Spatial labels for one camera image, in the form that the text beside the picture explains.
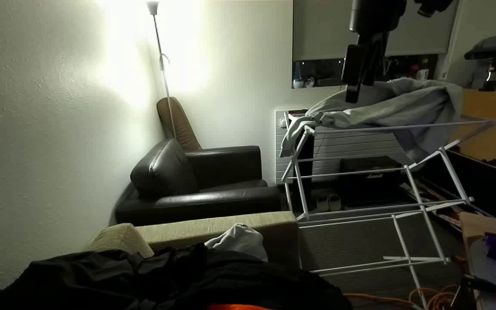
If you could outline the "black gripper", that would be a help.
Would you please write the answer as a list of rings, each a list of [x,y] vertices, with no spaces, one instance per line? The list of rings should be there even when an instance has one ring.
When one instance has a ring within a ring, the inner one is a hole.
[[[360,35],[355,46],[346,51],[343,83],[346,102],[357,104],[360,85],[372,87],[388,47],[388,34]]]

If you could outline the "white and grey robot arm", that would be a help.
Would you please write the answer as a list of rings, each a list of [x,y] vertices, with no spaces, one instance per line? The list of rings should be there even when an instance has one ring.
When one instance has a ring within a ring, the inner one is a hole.
[[[372,87],[382,68],[389,35],[406,13],[406,0],[353,0],[350,32],[357,42],[346,49],[341,82],[344,101],[357,104],[360,90]]]

